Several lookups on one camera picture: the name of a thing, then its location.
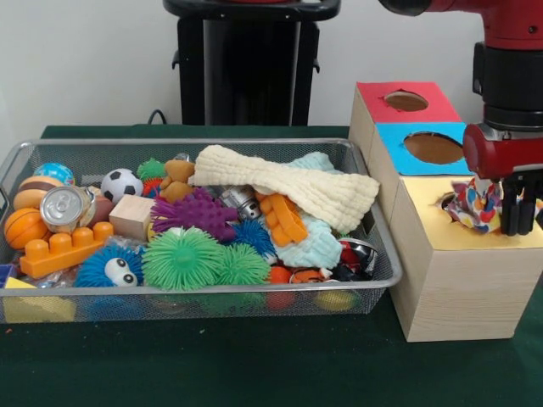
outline table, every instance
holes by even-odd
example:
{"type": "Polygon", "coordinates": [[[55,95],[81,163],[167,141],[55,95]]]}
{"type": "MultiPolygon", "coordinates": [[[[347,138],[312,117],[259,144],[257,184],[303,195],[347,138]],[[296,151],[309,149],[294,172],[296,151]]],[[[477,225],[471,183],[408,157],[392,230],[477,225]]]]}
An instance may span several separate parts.
{"type": "MultiPolygon", "coordinates": [[[[345,127],[48,127],[67,137],[346,137],[345,127]]],[[[2,326],[6,406],[541,406],[543,287],[511,340],[406,343],[370,315],[2,326]]]]}

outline wire mesh basket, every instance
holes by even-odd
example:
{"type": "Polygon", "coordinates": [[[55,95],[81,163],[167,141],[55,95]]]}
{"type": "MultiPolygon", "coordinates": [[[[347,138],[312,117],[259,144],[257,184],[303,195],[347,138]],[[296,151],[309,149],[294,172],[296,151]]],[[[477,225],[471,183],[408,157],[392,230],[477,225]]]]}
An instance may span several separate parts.
{"type": "MultiPolygon", "coordinates": [[[[195,159],[210,144],[279,163],[319,151],[327,154],[337,170],[367,173],[358,148],[343,139],[36,140],[16,146],[0,169],[1,226],[13,212],[9,203],[18,185],[41,164],[61,162],[74,171],[76,185],[97,185],[112,169],[135,170],[150,157],[166,161],[180,152],[195,159]]],[[[384,290],[399,281],[402,269],[377,203],[350,235],[378,251],[371,281],[213,286],[190,293],[153,287],[0,289],[0,322],[367,314],[384,290]]],[[[3,236],[0,250],[0,264],[18,255],[3,236]]]]}

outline blue fuzzy toy with eyes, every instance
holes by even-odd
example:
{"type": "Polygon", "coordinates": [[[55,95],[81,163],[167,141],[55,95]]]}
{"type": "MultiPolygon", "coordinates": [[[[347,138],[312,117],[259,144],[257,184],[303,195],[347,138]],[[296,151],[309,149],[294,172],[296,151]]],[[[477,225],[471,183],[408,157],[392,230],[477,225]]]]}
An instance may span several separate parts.
{"type": "Polygon", "coordinates": [[[74,287],[135,287],[142,283],[141,255],[112,244],[85,260],[74,287]]]}

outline blue ball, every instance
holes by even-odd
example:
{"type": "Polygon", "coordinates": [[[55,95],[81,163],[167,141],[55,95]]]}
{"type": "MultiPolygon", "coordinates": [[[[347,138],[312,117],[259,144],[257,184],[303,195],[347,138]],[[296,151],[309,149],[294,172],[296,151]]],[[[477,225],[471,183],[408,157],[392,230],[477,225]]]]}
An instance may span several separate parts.
{"type": "Polygon", "coordinates": [[[65,185],[74,184],[74,173],[71,172],[68,167],[60,163],[45,163],[43,165],[40,165],[34,171],[34,175],[50,176],[51,178],[55,178],[60,182],[64,183],[65,185]]]}

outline brown teddy bear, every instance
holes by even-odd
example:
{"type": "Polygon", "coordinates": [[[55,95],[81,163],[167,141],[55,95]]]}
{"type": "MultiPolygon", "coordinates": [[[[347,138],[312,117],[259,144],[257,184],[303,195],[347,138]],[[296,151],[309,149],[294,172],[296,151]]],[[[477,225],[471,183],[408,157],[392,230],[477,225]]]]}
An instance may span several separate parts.
{"type": "Polygon", "coordinates": [[[173,204],[178,199],[193,193],[187,184],[188,177],[194,174],[194,164],[182,159],[171,159],[165,164],[167,177],[160,184],[160,196],[173,204]]]}

